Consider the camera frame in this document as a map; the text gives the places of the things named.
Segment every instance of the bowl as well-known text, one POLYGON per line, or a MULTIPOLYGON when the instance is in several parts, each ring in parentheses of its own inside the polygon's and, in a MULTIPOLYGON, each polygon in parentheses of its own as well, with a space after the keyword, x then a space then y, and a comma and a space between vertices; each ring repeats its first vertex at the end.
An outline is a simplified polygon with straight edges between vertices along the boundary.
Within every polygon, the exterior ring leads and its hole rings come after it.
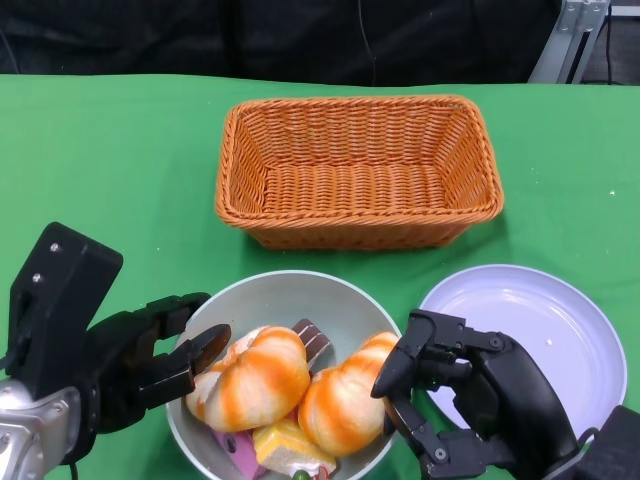
MULTIPOLYGON (((393 331, 400 336, 389 314, 359 288, 322 273, 286 270, 244 279, 213 296, 191 317, 176 347, 217 323, 231 325, 230 345, 256 327, 293 327, 302 318, 315 323, 333 344, 313 366, 314 371, 344 361, 377 332, 393 331)), ((191 415, 182 399, 167 404, 167 417, 178 445, 206 477, 244 480, 209 428, 191 415)), ((364 450, 338 459, 331 479, 362 478, 387 454, 391 443, 392 439, 380 436, 364 450)), ((270 472, 261 478, 287 477, 270 472)))

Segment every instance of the croissant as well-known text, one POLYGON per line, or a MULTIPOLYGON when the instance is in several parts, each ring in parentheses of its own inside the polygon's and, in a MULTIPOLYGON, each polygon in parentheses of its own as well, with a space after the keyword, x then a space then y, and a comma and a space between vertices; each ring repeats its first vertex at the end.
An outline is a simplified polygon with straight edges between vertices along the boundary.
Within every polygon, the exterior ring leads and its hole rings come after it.
POLYGON ((299 406, 298 423, 327 453, 350 455, 382 432, 384 404, 371 398, 371 390, 397 341, 393 333, 378 333, 344 363, 313 377, 299 406))
POLYGON ((300 337, 284 327, 262 327, 235 342, 222 360, 195 379, 189 411, 219 432, 274 423, 291 412, 309 387, 300 337))

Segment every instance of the orange wicker basket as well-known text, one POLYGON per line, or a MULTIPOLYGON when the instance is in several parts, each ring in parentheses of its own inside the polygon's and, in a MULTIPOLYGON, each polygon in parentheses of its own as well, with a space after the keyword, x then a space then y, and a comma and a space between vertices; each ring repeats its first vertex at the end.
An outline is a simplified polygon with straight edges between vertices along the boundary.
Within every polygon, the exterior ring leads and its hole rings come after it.
POLYGON ((253 101, 225 123, 216 211, 268 248, 441 246, 503 204, 464 98, 253 101))

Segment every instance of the toy food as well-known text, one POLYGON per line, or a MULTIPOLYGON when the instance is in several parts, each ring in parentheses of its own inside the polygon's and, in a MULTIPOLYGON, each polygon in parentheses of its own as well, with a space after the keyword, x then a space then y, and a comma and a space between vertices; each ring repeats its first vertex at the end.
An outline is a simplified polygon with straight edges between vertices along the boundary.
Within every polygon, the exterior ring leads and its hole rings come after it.
POLYGON ((299 405, 298 423, 322 450, 336 457, 350 455, 382 432, 384 404, 371 398, 371 389, 397 341, 393 333, 378 333, 344 363, 313 377, 299 405))
POLYGON ((270 425, 299 403, 310 383, 307 353, 289 328, 261 327, 196 377, 189 411, 217 432, 270 425))
POLYGON ((256 450, 253 447, 251 433, 214 431, 213 436, 247 480, 255 480, 267 471, 256 460, 256 450))
POLYGON ((336 459, 311 443, 291 419, 254 430, 253 441, 258 463, 289 477, 301 470, 314 476, 322 467, 328 473, 336 469, 336 459))
POLYGON ((307 351, 307 364, 309 368, 313 367, 316 360, 331 346, 331 342, 311 320, 306 318, 296 323, 292 330, 304 343, 304 348, 307 351))

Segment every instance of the basket rim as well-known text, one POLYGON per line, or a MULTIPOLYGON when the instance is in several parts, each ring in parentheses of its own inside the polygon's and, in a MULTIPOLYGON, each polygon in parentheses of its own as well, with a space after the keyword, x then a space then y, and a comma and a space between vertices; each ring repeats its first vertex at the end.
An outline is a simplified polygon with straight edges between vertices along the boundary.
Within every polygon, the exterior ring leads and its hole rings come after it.
POLYGON ((303 97, 303 98, 269 98, 249 100, 234 106, 228 113, 225 121, 223 141, 221 145, 220 165, 218 170, 215 209, 216 213, 229 225, 236 227, 257 227, 258 224, 267 226, 273 221, 287 221, 291 226, 303 223, 304 226, 329 226, 329 225, 389 225, 393 224, 465 224, 474 221, 487 221, 494 218, 504 206, 504 191, 497 171, 495 151, 488 135, 488 129, 478 106, 471 100, 460 95, 434 94, 434 95, 373 95, 353 97, 303 97), (249 213, 239 211, 230 203, 228 177, 233 165, 235 150, 235 132, 241 114, 246 110, 256 107, 272 106, 273 104, 294 104, 314 106, 324 103, 349 103, 357 106, 358 103, 368 105, 371 103, 402 102, 402 103, 456 103, 468 110, 472 118, 472 126, 476 136, 482 140, 482 168, 488 177, 489 199, 487 202, 469 208, 434 208, 419 209, 389 209, 389 210, 324 210, 321 212, 290 211, 278 213, 249 213))

